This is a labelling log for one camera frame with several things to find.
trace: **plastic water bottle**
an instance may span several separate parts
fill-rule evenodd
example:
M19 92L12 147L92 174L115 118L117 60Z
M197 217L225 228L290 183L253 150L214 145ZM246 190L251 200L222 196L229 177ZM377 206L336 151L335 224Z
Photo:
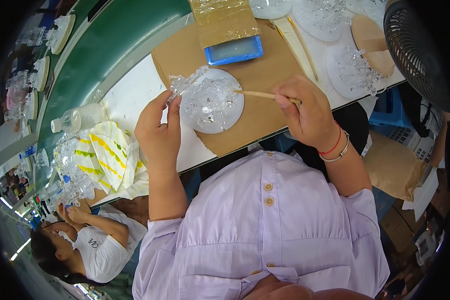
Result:
M51 198L63 189L62 182L60 180L55 181L45 188L48 197Z
M35 148L35 145L32 145L32 146L28 147L27 149L25 149L22 153L18 154L18 157L20 159L24 159L24 158L29 157L30 155L33 155L36 152L37 152L37 150Z
M61 118L52 120L50 126L53 133L63 130L68 134L74 134L106 121L108 116L104 105L90 103L65 111Z

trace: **blue tray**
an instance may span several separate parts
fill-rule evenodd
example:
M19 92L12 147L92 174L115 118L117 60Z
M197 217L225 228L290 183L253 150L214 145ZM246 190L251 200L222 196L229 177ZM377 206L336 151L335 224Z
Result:
M205 51L205 56L207 57L207 63L210 66L217 66L217 65L226 65L229 63L237 63L237 62L242 62L242 61L248 61L248 60L252 60L255 59L257 57L261 57L264 54L264 48L262 47L262 41L260 40L260 36L258 35L254 35L251 37L244 37L241 38L240 40L249 40L250 43L253 43L253 48L254 51L251 53L247 53L247 54L243 54L243 55L237 55L237 56L232 56L232 57L225 57L222 59L216 59L216 60L212 60L213 54L216 51L220 51L220 49L222 48L221 45L225 44L225 43L233 43L236 42L237 40L233 40L233 41L229 41L229 42L225 42L219 45L213 45L210 47L207 47L204 49Z

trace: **paper bag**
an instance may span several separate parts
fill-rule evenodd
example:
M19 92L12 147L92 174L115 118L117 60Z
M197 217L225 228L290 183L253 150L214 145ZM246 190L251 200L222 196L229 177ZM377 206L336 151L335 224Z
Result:
M374 131L370 135L373 144L363 162L372 185L394 198L413 201L426 165L399 142Z

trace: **white box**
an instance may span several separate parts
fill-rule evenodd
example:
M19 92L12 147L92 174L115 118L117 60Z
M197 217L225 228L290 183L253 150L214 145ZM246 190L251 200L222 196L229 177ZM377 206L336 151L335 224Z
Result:
M420 135L415 129L405 127L395 127L388 137L394 141L399 142L403 146L415 150L415 147L420 141Z
M431 137L422 137L414 149L414 153L419 160L429 163L435 141Z

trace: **woman's hand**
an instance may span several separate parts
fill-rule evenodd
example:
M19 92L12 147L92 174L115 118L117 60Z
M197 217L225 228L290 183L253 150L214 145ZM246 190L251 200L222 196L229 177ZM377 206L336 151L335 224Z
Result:
M70 219L69 213L67 212L67 209L65 208L65 205L63 203L60 203L58 207L56 208L56 212L58 215L68 224L74 225L75 222Z
M180 101L176 97L168 106L167 121L161 122L172 91L164 91L143 109L135 127L135 137L148 160L147 168L174 171L180 149Z
M78 224L85 224L87 223L87 219L90 216L89 213L84 212L82 209L74 206L70 206L67 208L68 210L68 216L70 219Z
M271 90L283 111L290 134L320 152L337 143L340 129L334 122L327 96L307 77L292 75ZM297 106L288 98L302 101Z

